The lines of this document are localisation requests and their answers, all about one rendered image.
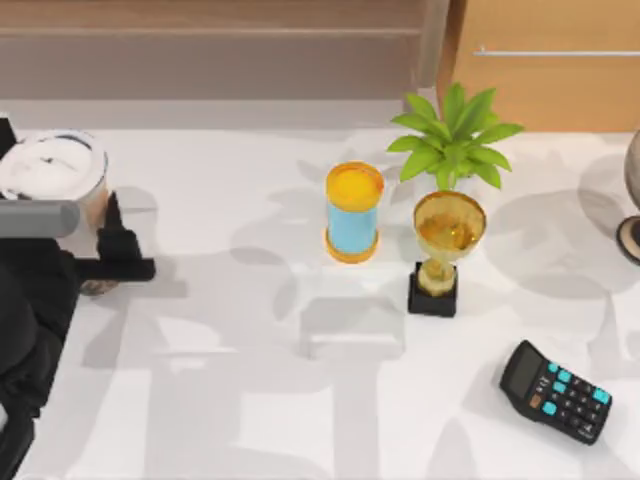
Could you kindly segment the pale grey rounded box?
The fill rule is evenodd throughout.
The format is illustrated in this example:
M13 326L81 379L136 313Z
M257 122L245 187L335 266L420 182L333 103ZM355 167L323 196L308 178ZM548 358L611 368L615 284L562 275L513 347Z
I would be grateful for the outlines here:
M79 223L72 201L0 200L0 238L64 238Z

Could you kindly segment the black block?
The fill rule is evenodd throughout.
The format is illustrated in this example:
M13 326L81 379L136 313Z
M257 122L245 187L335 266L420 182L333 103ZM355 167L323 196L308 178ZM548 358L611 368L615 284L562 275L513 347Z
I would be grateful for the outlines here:
M7 117L0 117L0 161L17 143L16 135Z

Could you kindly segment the wooden open shelves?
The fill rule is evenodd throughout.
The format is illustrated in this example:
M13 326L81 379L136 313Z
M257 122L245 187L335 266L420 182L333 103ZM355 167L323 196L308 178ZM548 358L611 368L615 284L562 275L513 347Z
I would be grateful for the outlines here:
M433 86L450 0L0 0L0 98L387 100Z

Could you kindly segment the yellow and blue can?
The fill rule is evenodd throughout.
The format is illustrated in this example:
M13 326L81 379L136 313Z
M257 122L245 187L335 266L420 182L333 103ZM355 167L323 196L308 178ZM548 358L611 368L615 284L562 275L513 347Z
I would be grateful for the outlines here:
M339 262L368 260L378 244L377 208L384 179L373 166L349 161L334 166L326 177L326 247Z

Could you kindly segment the gold trophy with black base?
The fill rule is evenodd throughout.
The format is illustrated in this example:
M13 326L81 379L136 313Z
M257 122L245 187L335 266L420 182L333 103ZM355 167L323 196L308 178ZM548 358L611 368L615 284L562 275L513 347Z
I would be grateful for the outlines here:
M413 227L426 257L415 263L409 277L408 312L452 318L458 299L456 262L468 256L481 240L487 227L486 214L464 193L436 191L416 204Z

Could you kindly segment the green plant in white pot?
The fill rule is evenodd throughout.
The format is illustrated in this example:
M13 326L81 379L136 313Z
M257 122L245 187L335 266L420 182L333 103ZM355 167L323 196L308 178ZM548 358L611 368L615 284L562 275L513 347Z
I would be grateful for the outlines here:
M471 97L459 83L445 92L437 110L417 93L406 95L410 110L392 118L411 132L393 140L386 151L405 153L399 180L409 181L421 173L434 177L438 191L453 191L459 180L479 177L500 189L501 173L512 170L507 157L493 144L525 131L518 123L505 123L493 111L494 88Z

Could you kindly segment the black calculator with cyan keys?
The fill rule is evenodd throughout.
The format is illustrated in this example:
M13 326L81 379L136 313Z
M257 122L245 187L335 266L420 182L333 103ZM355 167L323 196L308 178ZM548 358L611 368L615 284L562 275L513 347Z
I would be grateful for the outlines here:
M511 354L499 387L524 418L589 446L599 439L613 405L611 393L549 360L528 340Z

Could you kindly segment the wooden cupboard door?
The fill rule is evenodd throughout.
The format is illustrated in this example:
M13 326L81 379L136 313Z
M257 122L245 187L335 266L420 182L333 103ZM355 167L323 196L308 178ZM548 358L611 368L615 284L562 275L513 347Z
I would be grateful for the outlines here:
M640 50L640 0L449 0L437 90L494 88L530 132L640 129L640 58L495 58L490 50Z

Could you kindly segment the grey globe on round base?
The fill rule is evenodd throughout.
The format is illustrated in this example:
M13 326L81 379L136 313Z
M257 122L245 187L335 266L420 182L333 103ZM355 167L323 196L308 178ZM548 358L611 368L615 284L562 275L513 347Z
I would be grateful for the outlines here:
M624 219L616 230L616 242L623 255L640 265L640 130L636 131L626 152L624 182L638 214Z

